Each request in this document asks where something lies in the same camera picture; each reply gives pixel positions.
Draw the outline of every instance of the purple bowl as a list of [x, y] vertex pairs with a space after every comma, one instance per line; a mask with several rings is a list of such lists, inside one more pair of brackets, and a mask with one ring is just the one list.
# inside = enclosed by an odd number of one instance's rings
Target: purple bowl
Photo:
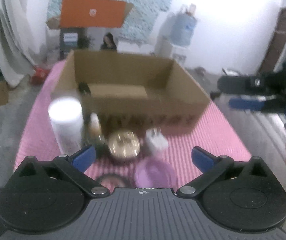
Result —
[[134, 181], [138, 188], [176, 188], [178, 179], [171, 165], [148, 157], [136, 166]]

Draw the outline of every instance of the logo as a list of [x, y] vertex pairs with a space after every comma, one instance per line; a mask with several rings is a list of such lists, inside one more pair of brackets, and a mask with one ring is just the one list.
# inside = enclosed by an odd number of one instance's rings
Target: logo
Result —
[[90, 16], [94, 17], [96, 15], [96, 9], [90, 9]]
[[147, 194], [148, 192], [145, 191], [145, 190], [143, 190], [143, 189], [141, 189], [141, 190], [139, 191], [139, 193], [140, 193], [141, 195], [145, 195], [145, 194]]

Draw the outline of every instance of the woman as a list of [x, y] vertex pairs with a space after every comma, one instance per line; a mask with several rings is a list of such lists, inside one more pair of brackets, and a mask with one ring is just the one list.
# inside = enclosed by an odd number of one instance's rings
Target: woman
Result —
[[117, 50], [117, 47], [113, 40], [112, 33], [106, 33], [103, 37], [103, 44], [101, 45], [101, 50], [104, 49], [111, 49], [111, 50]]

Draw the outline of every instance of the gold lid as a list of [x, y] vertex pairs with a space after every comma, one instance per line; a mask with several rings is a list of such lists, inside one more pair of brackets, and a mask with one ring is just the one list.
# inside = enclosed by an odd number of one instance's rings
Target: gold lid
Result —
[[108, 140], [111, 155], [116, 159], [130, 159], [140, 152], [139, 138], [131, 131], [118, 131]]

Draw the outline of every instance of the gray gripper plate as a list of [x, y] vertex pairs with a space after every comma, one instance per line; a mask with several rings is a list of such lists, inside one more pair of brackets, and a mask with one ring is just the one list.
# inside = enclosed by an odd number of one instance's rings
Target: gray gripper plate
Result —
[[42, 235], [7, 231], [0, 240], [286, 240], [274, 229], [244, 234], [222, 228], [208, 219], [196, 201], [176, 197], [171, 189], [117, 188], [107, 198], [90, 201], [70, 225]]

